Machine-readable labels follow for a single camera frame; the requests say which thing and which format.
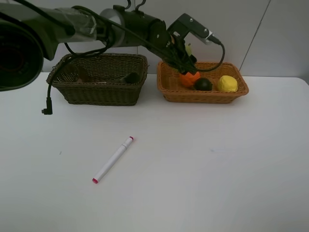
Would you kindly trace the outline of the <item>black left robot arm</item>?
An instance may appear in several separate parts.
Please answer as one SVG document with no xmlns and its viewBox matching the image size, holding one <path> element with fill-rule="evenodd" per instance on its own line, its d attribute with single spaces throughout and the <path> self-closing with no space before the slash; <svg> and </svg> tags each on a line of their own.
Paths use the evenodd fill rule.
<svg viewBox="0 0 309 232">
<path fill-rule="evenodd" d="M 0 89 L 32 83 L 59 44 L 100 41 L 106 48 L 143 46 L 180 72 L 195 72 L 185 33 L 139 9 L 116 5 L 97 14 L 85 7 L 47 9 L 25 0 L 0 5 Z"/>
</svg>

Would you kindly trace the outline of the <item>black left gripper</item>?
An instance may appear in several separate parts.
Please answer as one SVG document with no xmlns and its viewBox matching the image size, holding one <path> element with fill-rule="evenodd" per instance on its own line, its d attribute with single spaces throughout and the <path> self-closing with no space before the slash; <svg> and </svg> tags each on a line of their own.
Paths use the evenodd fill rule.
<svg viewBox="0 0 309 232">
<path fill-rule="evenodd" d="M 164 21 L 154 20 L 148 26 L 148 35 L 146 38 L 148 44 L 145 48 L 151 53 L 157 55 L 178 73 L 187 72 L 195 74 L 197 67 L 196 57 L 189 57 L 185 50 L 183 40 L 171 35 Z"/>
</svg>

